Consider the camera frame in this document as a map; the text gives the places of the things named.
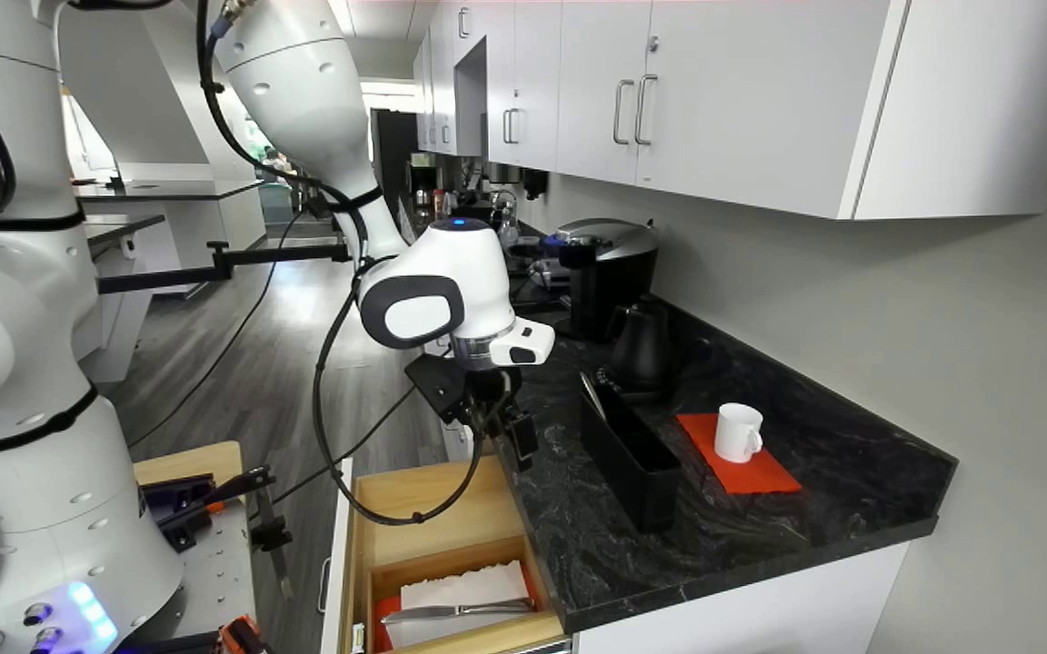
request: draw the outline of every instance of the open drawer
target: open drawer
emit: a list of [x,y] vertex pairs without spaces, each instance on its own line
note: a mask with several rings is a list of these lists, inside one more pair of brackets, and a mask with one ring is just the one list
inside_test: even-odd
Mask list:
[[[399,470],[359,477],[353,489],[378,511],[412,515],[449,497],[462,477],[467,466]],[[416,648],[416,654],[547,651],[564,644],[561,619],[550,607],[547,579],[523,534],[523,521],[502,462],[484,457],[469,489],[444,515],[416,528],[378,528],[355,515],[347,497],[337,497],[319,651],[372,654],[375,600],[397,592],[403,583],[449,579],[504,560],[521,560],[538,609],[492,628],[433,640]]]

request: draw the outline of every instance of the white wall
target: white wall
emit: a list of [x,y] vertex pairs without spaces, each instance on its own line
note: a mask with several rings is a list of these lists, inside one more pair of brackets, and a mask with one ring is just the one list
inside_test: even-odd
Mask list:
[[875,654],[1047,651],[1047,216],[834,227],[577,179],[521,217],[658,217],[656,292],[952,451]]

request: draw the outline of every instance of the black granite countertop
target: black granite countertop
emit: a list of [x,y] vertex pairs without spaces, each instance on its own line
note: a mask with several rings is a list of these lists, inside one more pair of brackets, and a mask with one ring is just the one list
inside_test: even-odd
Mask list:
[[[678,389],[634,403],[683,466],[678,521],[661,534],[628,523],[582,447],[577,370],[595,370],[603,349],[561,337],[553,360],[523,374],[521,408],[542,447],[514,483],[567,632],[935,529],[958,457],[678,309],[670,325]],[[801,494],[723,494],[672,413],[726,400],[765,411],[769,451]]]

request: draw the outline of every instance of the white cup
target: white cup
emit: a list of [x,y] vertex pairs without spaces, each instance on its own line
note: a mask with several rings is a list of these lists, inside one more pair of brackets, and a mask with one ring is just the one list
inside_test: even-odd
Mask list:
[[765,451],[765,413],[747,403],[718,408],[714,451],[732,466],[747,466]]

